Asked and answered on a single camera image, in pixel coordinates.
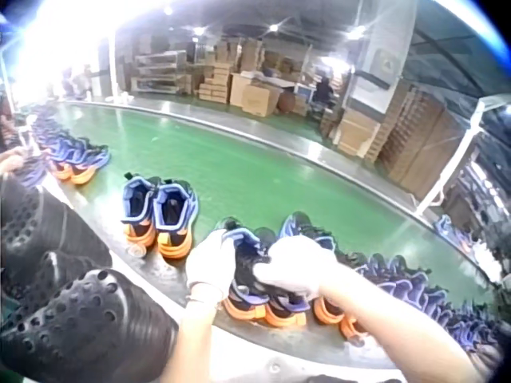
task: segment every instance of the orange shoe sole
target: orange shoe sole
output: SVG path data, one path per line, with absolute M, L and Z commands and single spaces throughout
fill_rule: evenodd
M 68 180 L 73 175 L 71 167 L 68 164 L 64 163 L 60 163 L 58 165 L 62 167 L 62 170 L 58 170 L 57 166 L 54 164 L 52 166 L 53 169 L 51 173 L 60 181 Z
M 192 249 L 192 231 L 186 230 L 186 237 L 182 244 L 173 246 L 169 233 L 158 234 L 158 251 L 167 259 L 182 259 L 188 255 Z
M 344 318 L 344 314 L 334 315 L 330 313 L 325 306 L 325 299 L 323 297 L 314 300 L 313 312 L 316 318 L 324 325 L 335 325 Z
M 368 335 L 353 315 L 344 315 L 343 320 L 339 323 L 339 329 L 348 341 L 352 338 L 364 338 Z
M 307 324 L 305 313 L 291 314 L 287 318 L 281 318 L 271 311 L 269 303 L 266 304 L 264 319 L 273 327 L 305 326 Z
M 266 315 L 266 307 L 264 305 L 252 306 L 250 310 L 240 310 L 231 302 L 231 299 L 226 298 L 222 301 L 222 304 L 225 307 L 225 310 L 231 315 L 234 319 L 238 319 L 239 321 L 251 321 L 254 319 L 264 318 Z
M 145 220 L 143 223 L 141 223 L 141 226 L 147 225 L 149 225 L 149 229 L 145 232 L 145 234 L 136 236 L 133 226 L 128 223 L 125 224 L 126 239 L 131 243 L 136 243 L 144 247 L 150 247 L 156 238 L 156 229 L 154 228 L 154 225 L 151 221 Z
M 72 174 L 71 175 L 71 182 L 75 185 L 83 185 L 87 184 L 96 174 L 96 167 L 90 166 L 88 167 L 84 172 L 80 174 Z

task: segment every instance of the metal shelving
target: metal shelving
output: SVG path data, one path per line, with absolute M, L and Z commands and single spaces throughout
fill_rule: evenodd
M 135 56 L 138 75 L 132 77 L 132 90 L 151 93 L 183 93 L 186 75 L 186 51 L 171 50 L 164 53 Z

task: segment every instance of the gloved hand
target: gloved hand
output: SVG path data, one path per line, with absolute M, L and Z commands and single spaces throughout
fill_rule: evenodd
M 269 263 L 257 263 L 252 269 L 262 283 L 282 287 L 297 294 L 317 297 L 326 272 L 337 263 L 334 252 L 323 249 L 303 235 L 284 237 L 270 247 Z
M 222 239 L 225 230 L 215 230 L 199 243 L 186 261 L 191 299 L 216 305 L 229 294 L 236 268 L 232 239 Z

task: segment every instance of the green conveyor belt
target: green conveyor belt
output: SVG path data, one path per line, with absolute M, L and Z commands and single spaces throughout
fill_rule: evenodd
M 60 119 L 74 135 L 110 147 L 110 164 L 79 190 L 82 203 L 115 230 L 126 172 L 183 179 L 200 198 L 196 241 L 228 215 L 278 231 L 287 215 L 301 210 L 332 231 L 344 251 L 404 255 L 411 267 L 431 268 L 430 282 L 449 289 L 457 304 L 490 299 L 473 266 L 433 232 L 305 160 L 161 116 L 63 106 Z

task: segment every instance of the worker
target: worker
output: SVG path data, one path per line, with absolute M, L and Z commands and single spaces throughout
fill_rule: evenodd
M 190 298 L 161 383 L 209 381 L 212 323 L 235 270 L 234 243 L 223 240 L 224 232 L 213 231 L 188 257 Z M 353 314 L 409 382 L 481 381 L 465 351 L 439 324 L 337 263 L 331 251 L 312 239 L 301 235 L 279 239 L 268 255 L 271 262 L 254 265 L 260 282 L 324 296 Z
M 26 149 L 21 146 L 0 153 L 0 175 L 22 167 L 25 157 Z
M 316 84 L 316 91 L 312 100 L 321 104 L 329 104 L 334 94 L 334 90 L 330 86 L 330 80 L 327 77 L 321 77 L 321 82 Z

